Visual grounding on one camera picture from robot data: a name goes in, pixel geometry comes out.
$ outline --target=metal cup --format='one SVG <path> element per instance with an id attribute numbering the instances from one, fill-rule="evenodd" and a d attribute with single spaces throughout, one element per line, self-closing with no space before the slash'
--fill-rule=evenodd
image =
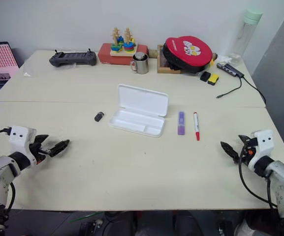
<path id="1" fill-rule="evenodd" d="M 130 66 L 138 74 L 146 74 L 148 72 L 148 56 L 142 52 L 135 53 Z"/>

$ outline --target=black controller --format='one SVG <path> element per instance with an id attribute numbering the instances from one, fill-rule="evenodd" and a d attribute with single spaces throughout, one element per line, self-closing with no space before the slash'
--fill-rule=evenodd
<path id="1" fill-rule="evenodd" d="M 50 58 L 49 62 L 53 66 L 60 66 L 64 64 L 87 64 L 96 65 L 97 57 L 96 53 L 92 52 L 90 49 L 86 53 L 63 53 L 55 50 L 55 55 Z"/>

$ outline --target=white table surface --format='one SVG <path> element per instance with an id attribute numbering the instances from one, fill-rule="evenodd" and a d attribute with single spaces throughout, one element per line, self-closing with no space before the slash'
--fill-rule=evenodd
<path id="1" fill-rule="evenodd" d="M 242 147 L 238 134 L 272 129 L 276 146 L 271 157 L 284 162 L 284 144 L 265 108 L 185 105 L 172 96 L 174 103 L 169 106 L 163 134 L 152 138 L 109 126 L 117 110 L 114 90 L 108 89 L 112 98 L 108 102 L 105 96 L 89 103 L 0 102 L 0 129 L 21 125 L 49 134 L 50 144 L 71 140 L 63 154 L 23 170 L 15 179 L 14 208 L 268 208 L 244 189 L 238 166 L 220 146 L 225 141 L 238 150 Z M 177 135 L 180 110 L 186 113 L 185 136 Z M 106 115 L 95 122 L 99 111 Z M 199 115 L 199 142 L 194 136 L 193 111 Z M 0 134 L 0 155 L 8 154 L 8 136 Z M 250 189 L 266 198 L 265 181 L 245 166 L 243 172 Z"/>
<path id="2" fill-rule="evenodd" d="M 169 95 L 172 104 L 215 105 L 225 107 L 265 107 L 260 95 L 243 81 L 243 86 L 230 95 L 216 99 L 239 85 L 238 78 L 213 65 L 208 69 L 220 75 L 215 86 L 191 74 L 158 74 L 157 60 L 149 60 L 149 73 L 136 74 L 129 66 L 101 64 L 53 67 L 53 51 L 36 51 L 18 73 L 0 90 L 0 101 L 88 102 L 109 103 L 117 95 L 117 85 L 127 84 Z M 252 83 L 242 63 L 237 67 Z"/>

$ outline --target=cartoon print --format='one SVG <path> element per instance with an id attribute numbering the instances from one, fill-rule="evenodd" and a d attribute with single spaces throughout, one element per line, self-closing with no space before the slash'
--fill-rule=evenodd
<path id="1" fill-rule="evenodd" d="M 192 43 L 188 41 L 183 41 L 184 44 L 184 50 L 187 55 L 189 56 L 198 56 L 201 54 L 200 48 L 192 45 Z"/>

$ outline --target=red bag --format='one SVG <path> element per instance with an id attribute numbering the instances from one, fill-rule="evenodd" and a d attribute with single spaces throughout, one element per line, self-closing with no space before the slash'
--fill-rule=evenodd
<path id="1" fill-rule="evenodd" d="M 168 38 L 162 52 L 173 69 L 197 73 L 208 67 L 213 53 L 202 40 L 193 36 Z"/>

